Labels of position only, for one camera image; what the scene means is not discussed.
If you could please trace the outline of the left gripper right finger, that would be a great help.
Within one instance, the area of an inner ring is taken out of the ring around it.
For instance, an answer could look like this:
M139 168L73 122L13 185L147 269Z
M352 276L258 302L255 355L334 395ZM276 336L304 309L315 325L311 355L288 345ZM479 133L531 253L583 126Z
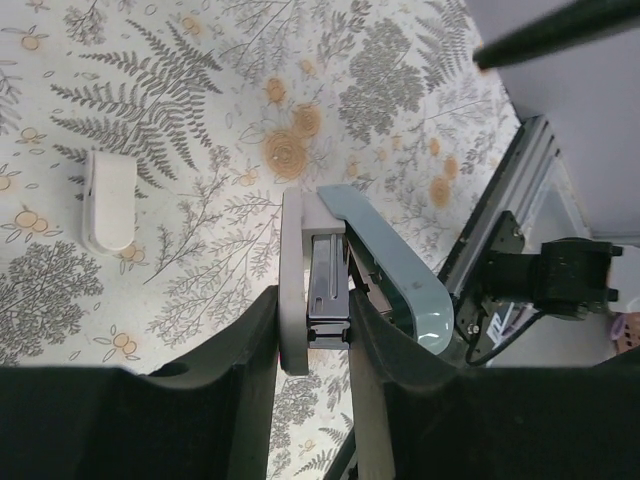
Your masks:
M349 300L362 479L635 479L639 354L587 368L457 368Z

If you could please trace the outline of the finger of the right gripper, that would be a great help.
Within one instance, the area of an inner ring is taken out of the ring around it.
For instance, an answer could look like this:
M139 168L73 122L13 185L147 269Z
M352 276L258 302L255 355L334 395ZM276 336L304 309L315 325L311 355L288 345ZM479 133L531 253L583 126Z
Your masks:
M519 65L639 27L639 0L574 1L477 49L481 70Z

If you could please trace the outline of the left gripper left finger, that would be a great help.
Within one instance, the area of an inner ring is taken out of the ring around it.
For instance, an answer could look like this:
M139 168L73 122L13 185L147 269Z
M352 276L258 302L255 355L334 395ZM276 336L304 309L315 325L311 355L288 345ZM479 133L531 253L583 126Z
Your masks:
M1 371L5 479L262 479L277 370L278 290L149 375Z

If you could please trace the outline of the light blue stapler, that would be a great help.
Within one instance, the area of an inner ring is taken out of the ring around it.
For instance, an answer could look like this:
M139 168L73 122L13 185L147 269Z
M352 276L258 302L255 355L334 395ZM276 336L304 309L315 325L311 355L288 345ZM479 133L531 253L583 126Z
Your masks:
M278 323L280 365L288 375L308 374L311 349L347 348L352 285L430 353L449 345L455 319L449 292L362 193L344 184L286 189Z

